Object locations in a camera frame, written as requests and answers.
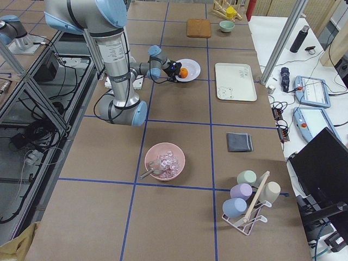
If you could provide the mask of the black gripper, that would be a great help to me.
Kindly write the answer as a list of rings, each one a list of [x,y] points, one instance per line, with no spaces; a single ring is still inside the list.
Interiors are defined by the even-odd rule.
[[[166,64],[166,68],[163,71],[168,76],[169,82],[178,82],[180,79],[180,71],[182,67],[182,63],[170,60]]]

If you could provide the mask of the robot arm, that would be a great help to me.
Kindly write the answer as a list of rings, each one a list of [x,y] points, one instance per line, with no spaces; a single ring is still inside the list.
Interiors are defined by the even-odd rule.
[[[147,104],[134,91],[137,76],[156,81],[165,72],[170,81],[175,81],[180,75],[181,63],[170,60],[157,45],[148,49],[147,62],[130,61],[124,1],[46,1],[45,19],[50,27],[62,32],[82,35],[87,31],[96,42],[113,90],[96,104],[97,117],[105,122],[141,126]]]

